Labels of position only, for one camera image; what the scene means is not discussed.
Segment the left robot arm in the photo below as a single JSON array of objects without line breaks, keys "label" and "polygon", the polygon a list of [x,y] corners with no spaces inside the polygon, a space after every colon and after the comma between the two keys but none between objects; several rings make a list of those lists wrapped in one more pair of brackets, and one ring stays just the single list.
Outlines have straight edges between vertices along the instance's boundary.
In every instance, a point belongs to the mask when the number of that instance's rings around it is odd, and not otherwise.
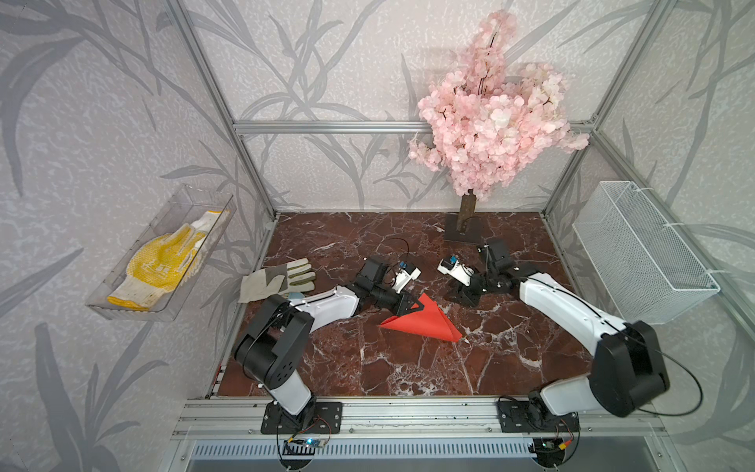
[{"label": "left robot arm", "polygon": [[278,294],[267,297],[236,343],[233,359],[246,376],[263,385],[284,415],[309,419],[316,399],[301,379],[298,366],[312,332],[373,307],[397,317],[425,308],[405,290],[419,277],[420,269],[413,263],[399,263],[391,285],[383,282],[388,271],[387,263],[371,257],[348,285],[337,285],[300,301]]}]

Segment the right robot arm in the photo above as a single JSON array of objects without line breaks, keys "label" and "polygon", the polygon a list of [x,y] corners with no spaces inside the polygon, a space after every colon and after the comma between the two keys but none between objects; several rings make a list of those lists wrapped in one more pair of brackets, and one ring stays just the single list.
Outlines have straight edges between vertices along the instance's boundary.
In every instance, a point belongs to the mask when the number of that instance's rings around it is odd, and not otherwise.
[{"label": "right robot arm", "polygon": [[624,418],[670,390],[668,358],[650,324],[625,322],[564,288],[538,267],[517,263],[501,239],[477,251],[483,271],[462,264],[455,256],[438,263],[438,271],[452,280],[450,301],[475,308],[485,295],[517,294],[525,305],[574,337],[592,357],[588,374],[530,393],[526,412],[535,427],[600,409]]}]

